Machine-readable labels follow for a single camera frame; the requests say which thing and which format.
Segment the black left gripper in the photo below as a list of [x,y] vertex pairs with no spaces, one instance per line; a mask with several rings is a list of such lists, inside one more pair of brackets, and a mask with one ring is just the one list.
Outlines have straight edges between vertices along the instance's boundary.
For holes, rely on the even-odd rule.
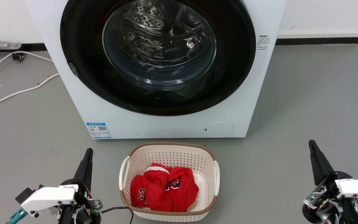
[[78,190],[70,202],[59,204],[58,224],[101,224],[99,210],[103,205],[100,200],[94,199],[90,194],[93,154],[93,149],[88,148],[73,179],[66,180],[59,186],[63,188],[77,185]]

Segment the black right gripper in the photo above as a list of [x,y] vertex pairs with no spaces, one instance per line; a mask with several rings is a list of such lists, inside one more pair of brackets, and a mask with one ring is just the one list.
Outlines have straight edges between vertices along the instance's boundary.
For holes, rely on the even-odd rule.
[[343,196],[336,183],[352,177],[344,172],[334,172],[314,139],[309,140],[309,149],[316,188],[303,201],[304,218],[312,224],[358,224],[356,199]]

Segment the white front-load washing machine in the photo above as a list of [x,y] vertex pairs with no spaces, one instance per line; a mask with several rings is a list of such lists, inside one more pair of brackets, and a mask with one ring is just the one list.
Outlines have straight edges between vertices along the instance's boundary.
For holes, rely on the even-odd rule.
[[152,116],[126,110],[104,100],[74,76],[61,45],[61,19],[68,1],[24,0],[24,4],[85,125],[105,123],[111,139],[209,138],[204,128],[215,122],[234,126],[234,131],[225,138],[247,135],[287,0],[241,0],[251,18],[256,45],[260,35],[268,35],[269,48],[256,50],[249,75],[232,95],[211,108],[183,116]]

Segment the black round washer door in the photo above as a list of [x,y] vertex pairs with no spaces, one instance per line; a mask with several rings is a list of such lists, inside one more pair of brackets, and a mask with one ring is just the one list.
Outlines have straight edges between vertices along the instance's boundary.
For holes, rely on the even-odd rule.
[[152,116],[183,116],[211,108],[244,82],[256,54],[255,30],[241,0],[176,0],[206,19],[217,50],[206,74],[172,90],[143,88],[119,73],[105,55],[102,34],[106,21],[134,0],[69,0],[62,13],[61,45],[78,78],[91,91],[118,107]]

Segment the blue energy label sticker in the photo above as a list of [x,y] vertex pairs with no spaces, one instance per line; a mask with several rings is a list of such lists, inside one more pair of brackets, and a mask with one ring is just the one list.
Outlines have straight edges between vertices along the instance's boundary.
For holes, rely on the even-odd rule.
[[93,139],[111,139],[105,123],[86,123]]

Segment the red basketball jersey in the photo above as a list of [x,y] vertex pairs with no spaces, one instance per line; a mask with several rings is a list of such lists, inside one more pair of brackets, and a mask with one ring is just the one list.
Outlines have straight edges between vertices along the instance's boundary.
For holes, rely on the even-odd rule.
[[136,175],[130,186],[133,207],[162,212],[186,212],[198,193],[192,169],[158,163]]

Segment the white perforated laundry basket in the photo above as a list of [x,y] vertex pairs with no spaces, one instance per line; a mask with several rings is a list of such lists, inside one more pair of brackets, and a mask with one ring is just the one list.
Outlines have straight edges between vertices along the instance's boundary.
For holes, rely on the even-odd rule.
[[[152,163],[192,169],[199,193],[186,212],[162,212],[132,206],[131,183],[136,175],[141,175]],[[149,142],[136,147],[125,158],[118,183],[124,205],[137,216],[164,222],[196,222],[202,220],[216,204],[220,190],[220,167],[213,152],[205,146],[182,142]]]

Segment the round white filter cover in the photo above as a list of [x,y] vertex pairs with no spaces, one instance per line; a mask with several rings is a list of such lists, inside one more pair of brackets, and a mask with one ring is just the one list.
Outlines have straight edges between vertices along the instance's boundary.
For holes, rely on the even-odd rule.
[[211,123],[204,128],[204,133],[211,138],[223,138],[234,131],[234,126],[227,122]]

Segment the printed text warning sticker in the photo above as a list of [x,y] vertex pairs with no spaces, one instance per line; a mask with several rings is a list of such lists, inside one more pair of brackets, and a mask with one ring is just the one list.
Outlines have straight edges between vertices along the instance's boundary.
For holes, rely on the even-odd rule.
[[268,35],[260,35],[257,38],[256,50],[266,50],[269,48],[270,37]]

